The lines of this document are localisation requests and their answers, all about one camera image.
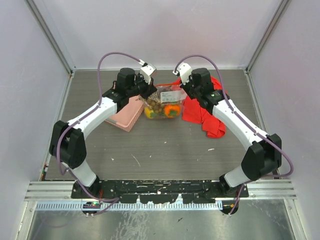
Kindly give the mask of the yellow lemon fruit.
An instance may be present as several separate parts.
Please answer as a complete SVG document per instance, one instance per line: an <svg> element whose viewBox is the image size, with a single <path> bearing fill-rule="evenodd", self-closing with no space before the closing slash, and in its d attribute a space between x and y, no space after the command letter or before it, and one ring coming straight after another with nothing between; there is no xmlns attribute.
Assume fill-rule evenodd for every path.
<svg viewBox="0 0 320 240"><path fill-rule="evenodd" d="M144 114L149 119L154 119L157 116L157 114L152 109L150 109L148 107L144 108Z"/></svg>

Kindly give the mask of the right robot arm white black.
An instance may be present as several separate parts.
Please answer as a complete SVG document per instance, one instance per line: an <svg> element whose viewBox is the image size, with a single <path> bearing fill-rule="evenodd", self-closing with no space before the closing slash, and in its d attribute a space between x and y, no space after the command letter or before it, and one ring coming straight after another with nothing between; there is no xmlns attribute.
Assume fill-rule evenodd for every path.
<svg viewBox="0 0 320 240"><path fill-rule="evenodd" d="M239 185L256 181L282 164L282 140L252 123L222 89L216 89L208 69L192 69L184 63L177 69L180 87L209 114L222 121L237 137L246 153L240 165L219 177L219 191L231 197Z"/></svg>

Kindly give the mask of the brown longan bunch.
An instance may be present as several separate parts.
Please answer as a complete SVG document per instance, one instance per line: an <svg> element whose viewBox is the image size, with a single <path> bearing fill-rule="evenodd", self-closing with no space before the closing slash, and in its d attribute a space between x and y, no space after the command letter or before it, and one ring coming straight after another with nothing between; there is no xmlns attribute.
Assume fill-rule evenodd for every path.
<svg viewBox="0 0 320 240"><path fill-rule="evenodd" d="M164 105L160 102L153 100L153 99L147 99L146 105L144 108L152 109L156 113L156 117L154 119L163 119L165 118L164 114Z"/></svg>

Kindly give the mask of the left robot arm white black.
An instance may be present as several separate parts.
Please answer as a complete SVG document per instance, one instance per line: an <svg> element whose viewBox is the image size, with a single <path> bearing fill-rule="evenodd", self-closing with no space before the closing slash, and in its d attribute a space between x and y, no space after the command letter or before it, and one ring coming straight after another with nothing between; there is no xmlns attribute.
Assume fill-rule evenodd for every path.
<svg viewBox="0 0 320 240"><path fill-rule="evenodd" d="M70 171L88 198L98 197L101 185L86 161L86 138L103 121L120 112L131 97L146 99L156 92L152 77L155 71L151 65L141 67L139 73L132 68L120 69L111 89L103 93L96 104L72 120L59 120L54 124L49 153L59 166Z"/></svg>

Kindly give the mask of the orange tangerine fruit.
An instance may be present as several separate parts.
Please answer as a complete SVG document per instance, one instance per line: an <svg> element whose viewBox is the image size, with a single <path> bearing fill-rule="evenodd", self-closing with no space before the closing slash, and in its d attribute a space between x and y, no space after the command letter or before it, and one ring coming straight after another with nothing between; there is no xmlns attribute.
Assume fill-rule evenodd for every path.
<svg viewBox="0 0 320 240"><path fill-rule="evenodd" d="M164 115L167 118L175 118L181 112L181 107L179 104L170 104L164 107Z"/></svg>

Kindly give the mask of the clear zip top bag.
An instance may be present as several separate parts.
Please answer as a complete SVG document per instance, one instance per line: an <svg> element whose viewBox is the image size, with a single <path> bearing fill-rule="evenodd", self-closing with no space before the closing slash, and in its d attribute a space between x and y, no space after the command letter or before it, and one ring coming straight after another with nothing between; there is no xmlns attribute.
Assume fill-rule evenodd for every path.
<svg viewBox="0 0 320 240"><path fill-rule="evenodd" d="M149 96L147 99L155 100L161 103L162 105L164 105L164 107L166 105L180 105L181 107L180 114L181 114L183 111L183 102L187 94L180 87L180 84L179 83L158 84L155 87L157 89L156 92L153 93L151 96ZM144 111L147 99L142 98L141 96L139 96L139 99L143 102L143 111Z"/></svg>

